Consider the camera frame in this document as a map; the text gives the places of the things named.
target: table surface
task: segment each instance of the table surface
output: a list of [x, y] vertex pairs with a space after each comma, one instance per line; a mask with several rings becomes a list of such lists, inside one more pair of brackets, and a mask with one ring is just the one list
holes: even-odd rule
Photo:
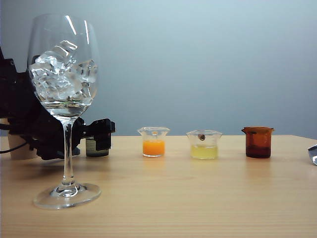
[[[142, 156], [140, 136], [113, 136], [106, 157], [73, 158], [79, 182], [100, 186], [82, 206], [45, 210], [32, 204], [58, 184], [63, 160], [1, 155], [1, 237], [209, 238], [317, 237], [317, 140], [274, 135], [269, 159], [245, 156], [245, 136], [224, 135], [219, 158], [189, 156], [186, 136], [167, 136], [165, 155]], [[1, 150], [7, 149], [1, 138]]]

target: white backdrop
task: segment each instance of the white backdrop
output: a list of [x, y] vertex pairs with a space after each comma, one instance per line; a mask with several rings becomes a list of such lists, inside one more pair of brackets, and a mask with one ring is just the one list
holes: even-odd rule
[[118, 135], [248, 125], [317, 138], [315, 0], [2, 0], [1, 48], [26, 69], [33, 17], [66, 13], [95, 26], [102, 56], [87, 123]]

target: brown liquid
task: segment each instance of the brown liquid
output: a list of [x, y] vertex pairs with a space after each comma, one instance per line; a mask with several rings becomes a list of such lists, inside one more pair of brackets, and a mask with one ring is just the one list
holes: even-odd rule
[[252, 158], [269, 158], [271, 156], [271, 148], [255, 145], [247, 146], [246, 155]]

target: orange liquid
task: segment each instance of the orange liquid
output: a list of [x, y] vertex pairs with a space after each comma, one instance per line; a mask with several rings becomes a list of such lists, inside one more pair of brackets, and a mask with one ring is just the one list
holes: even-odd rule
[[159, 156], [165, 152], [165, 143], [163, 140], [144, 140], [143, 155]]

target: wine glass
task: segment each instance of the wine glass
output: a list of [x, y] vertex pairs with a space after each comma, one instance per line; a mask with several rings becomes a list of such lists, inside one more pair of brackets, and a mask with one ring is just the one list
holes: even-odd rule
[[37, 98], [64, 129], [63, 179], [41, 192], [34, 199], [36, 206], [73, 207], [101, 193], [96, 185], [75, 181], [71, 158], [72, 126], [97, 92], [98, 60], [94, 30], [86, 20], [58, 14], [34, 18], [28, 71]]

